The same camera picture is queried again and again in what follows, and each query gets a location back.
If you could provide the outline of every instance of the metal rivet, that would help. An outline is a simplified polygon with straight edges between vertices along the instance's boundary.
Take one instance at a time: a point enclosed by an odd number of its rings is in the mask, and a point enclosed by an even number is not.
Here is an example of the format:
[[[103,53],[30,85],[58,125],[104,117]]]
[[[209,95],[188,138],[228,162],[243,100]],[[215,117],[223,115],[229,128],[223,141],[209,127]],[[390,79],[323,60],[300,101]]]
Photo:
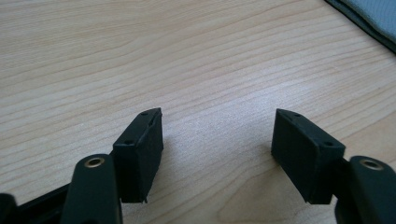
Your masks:
[[[95,167],[102,165],[104,162],[105,162],[105,159],[96,157],[96,158],[92,158],[92,159],[86,161],[85,166],[88,168],[95,168]]]
[[[366,160],[366,159],[361,160],[361,165],[365,166],[366,168],[376,170],[376,171],[380,171],[380,170],[384,169],[384,167],[381,164],[379,164],[378,162]]]

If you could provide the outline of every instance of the clamp jaw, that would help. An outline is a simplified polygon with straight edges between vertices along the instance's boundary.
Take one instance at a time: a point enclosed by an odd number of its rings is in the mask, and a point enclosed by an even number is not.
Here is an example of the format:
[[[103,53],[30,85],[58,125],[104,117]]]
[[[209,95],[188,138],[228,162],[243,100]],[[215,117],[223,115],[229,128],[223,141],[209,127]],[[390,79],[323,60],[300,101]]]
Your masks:
[[[70,184],[20,206],[0,194],[0,224],[121,224],[123,203],[147,202],[163,151],[160,108],[140,113],[114,143],[110,155],[79,161]]]
[[[355,156],[304,116],[278,109],[272,155],[306,202],[338,198],[338,223],[396,223],[396,174],[382,161]]]

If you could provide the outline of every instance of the wooden table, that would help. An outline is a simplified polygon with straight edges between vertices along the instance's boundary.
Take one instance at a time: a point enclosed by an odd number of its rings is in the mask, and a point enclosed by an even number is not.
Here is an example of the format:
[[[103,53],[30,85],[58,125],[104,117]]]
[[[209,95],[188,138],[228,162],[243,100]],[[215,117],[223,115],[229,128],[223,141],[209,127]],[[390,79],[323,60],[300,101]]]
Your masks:
[[[25,203],[163,109],[124,223],[334,223],[270,154],[276,108],[396,168],[396,58],[324,1],[0,3],[0,190]]]

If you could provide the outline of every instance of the gray fabric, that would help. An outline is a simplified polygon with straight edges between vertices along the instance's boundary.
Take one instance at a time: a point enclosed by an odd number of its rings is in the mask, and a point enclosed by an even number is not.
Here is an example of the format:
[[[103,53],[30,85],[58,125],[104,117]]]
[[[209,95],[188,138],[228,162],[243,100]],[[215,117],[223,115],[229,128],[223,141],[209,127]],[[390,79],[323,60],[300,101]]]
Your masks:
[[[326,0],[396,53],[396,0]]]

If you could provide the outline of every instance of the light wood surface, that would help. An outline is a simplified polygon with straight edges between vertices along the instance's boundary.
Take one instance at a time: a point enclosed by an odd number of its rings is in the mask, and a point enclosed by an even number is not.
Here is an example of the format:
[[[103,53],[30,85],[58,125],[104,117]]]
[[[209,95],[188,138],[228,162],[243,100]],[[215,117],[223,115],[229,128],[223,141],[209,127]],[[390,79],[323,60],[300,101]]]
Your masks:
[[[318,0],[0,2],[0,191],[25,203],[163,109],[124,223],[334,223],[270,154],[276,108],[396,168],[396,58]]]

